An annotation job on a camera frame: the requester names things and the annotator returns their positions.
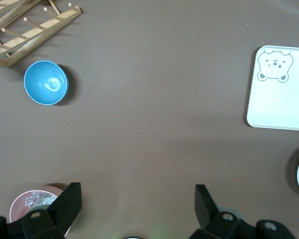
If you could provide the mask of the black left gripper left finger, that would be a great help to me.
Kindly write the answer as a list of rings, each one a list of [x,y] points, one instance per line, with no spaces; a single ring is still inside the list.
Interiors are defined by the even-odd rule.
[[[63,239],[82,208],[81,184],[72,182],[48,206],[33,207],[21,220],[26,239]]]

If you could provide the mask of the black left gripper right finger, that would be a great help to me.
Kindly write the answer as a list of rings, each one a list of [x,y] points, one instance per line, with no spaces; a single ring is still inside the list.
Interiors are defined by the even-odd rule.
[[[191,239],[253,239],[255,228],[235,214],[220,211],[205,185],[195,186],[194,209],[200,228]]]

